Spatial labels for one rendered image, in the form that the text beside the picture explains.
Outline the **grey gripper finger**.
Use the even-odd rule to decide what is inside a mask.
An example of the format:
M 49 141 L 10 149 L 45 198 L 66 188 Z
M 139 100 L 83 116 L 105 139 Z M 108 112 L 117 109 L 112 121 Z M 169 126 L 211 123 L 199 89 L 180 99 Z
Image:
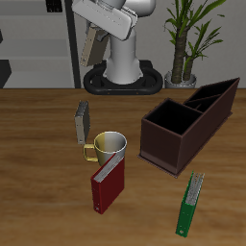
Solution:
M 98 37 L 97 37 L 97 40 L 99 42 L 103 41 L 103 39 L 109 34 L 108 32 L 106 32 L 104 30 L 101 30 L 101 31 L 103 32 L 103 34 L 102 35 L 98 35 Z

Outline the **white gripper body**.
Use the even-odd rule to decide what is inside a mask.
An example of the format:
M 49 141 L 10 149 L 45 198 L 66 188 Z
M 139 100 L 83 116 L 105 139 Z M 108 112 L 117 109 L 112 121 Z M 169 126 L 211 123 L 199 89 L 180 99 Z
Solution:
M 72 11 L 120 40 L 125 40 L 137 23 L 137 14 L 126 0 L 74 0 Z

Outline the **grey book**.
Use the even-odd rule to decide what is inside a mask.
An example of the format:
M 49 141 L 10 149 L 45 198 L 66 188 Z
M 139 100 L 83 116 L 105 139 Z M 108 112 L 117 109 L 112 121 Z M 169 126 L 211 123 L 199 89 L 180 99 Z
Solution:
M 74 115 L 77 140 L 85 144 L 90 129 L 90 116 L 88 101 L 81 101 Z

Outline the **dark brown desk caddy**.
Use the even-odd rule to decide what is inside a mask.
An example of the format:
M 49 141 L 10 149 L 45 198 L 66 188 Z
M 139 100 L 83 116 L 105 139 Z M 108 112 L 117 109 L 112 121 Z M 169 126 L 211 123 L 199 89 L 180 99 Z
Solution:
M 237 78 L 198 88 L 183 103 L 165 99 L 141 119 L 138 157 L 178 177 L 232 115 Z

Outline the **red book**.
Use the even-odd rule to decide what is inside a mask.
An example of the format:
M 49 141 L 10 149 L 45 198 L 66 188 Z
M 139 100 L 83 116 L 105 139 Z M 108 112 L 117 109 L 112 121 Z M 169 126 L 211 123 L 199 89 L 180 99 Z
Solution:
M 113 154 L 90 178 L 93 208 L 103 214 L 124 189 L 125 160 Z

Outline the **green book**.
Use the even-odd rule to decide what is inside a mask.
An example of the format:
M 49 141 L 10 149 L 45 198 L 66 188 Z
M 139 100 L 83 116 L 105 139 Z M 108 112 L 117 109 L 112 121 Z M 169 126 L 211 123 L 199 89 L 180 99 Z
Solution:
M 187 237 L 205 175 L 192 172 L 181 203 L 176 234 Z

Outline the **grey shelf unit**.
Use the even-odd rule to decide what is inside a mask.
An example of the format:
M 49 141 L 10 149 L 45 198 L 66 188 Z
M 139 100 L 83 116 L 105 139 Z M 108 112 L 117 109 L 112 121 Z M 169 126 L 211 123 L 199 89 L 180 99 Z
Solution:
M 71 0 L 0 0 L 0 88 L 72 88 Z

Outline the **green pot plant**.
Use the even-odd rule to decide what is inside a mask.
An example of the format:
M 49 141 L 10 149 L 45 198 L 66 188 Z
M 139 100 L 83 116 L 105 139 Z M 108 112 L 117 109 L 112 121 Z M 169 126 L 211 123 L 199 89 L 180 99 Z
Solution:
M 193 62 L 197 58 L 205 58 L 204 51 L 213 44 L 221 43 L 222 39 L 216 39 L 219 35 L 220 27 L 214 29 L 207 37 L 205 34 L 210 24 L 210 20 L 201 26 L 197 23 L 215 8 L 221 6 L 226 0 L 209 0 L 199 6 L 197 10 L 193 8 L 194 0 L 174 0 L 175 11 L 172 12 L 164 24 L 170 23 L 173 31 L 168 30 L 174 45 L 174 61 L 171 70 L 169 84 L 174 87 L 191 79 Z

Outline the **white plant pot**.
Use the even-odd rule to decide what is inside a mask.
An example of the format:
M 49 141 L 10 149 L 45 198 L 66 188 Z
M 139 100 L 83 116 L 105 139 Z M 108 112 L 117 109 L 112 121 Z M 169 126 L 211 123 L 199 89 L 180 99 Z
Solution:
M 172 73 L 168 71 L 164 76 L 164 87 L 165 88 L 195 88 L 196 76 L 191 74 L 188 81 L 181 81 L 179 84 L 173 84 L 171 82 Z

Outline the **yellow and white mug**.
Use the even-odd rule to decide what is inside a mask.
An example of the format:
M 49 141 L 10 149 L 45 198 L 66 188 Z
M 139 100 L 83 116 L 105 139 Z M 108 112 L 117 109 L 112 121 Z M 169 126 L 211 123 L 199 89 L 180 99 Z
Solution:
M 104 165 L 114 154 L 124 157 L 126 147 L 127 139 L 119 132 L 103 132 L 94 138 L 92 144 L 84 145 L 84 158 L 87 161 L 94 161 Z M 86 153 L 87 149 L 93 149 L 96 157 L 89 157 Z

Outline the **dark vertical post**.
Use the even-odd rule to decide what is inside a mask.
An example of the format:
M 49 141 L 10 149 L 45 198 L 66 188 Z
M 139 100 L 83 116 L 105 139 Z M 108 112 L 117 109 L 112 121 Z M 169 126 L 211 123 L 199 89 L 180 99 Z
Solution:
M 79 58 L 78 58 L 75 20 L 74 20 L 74 13 L 72 11 L 72 0 L 64 0 L 64 5 L 66 11 L 67 31 L 68 31 L 74 87 L 80 88 L 81 76 L 80 76 L 80 67 L 79 67 Z

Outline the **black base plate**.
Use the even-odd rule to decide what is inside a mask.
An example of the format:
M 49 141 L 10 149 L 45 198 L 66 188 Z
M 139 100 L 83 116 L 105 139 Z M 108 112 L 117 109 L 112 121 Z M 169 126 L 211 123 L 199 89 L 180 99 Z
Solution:
M 162 89 L 161 74 L 153 68 L 148 60 L 139 61 L 143 76 L 132 84 L 118 85 L 103 76 L 106 61 L 95 64 L 84 76 L 84 87 L 87 92 L 95 95 L 151 95 Z

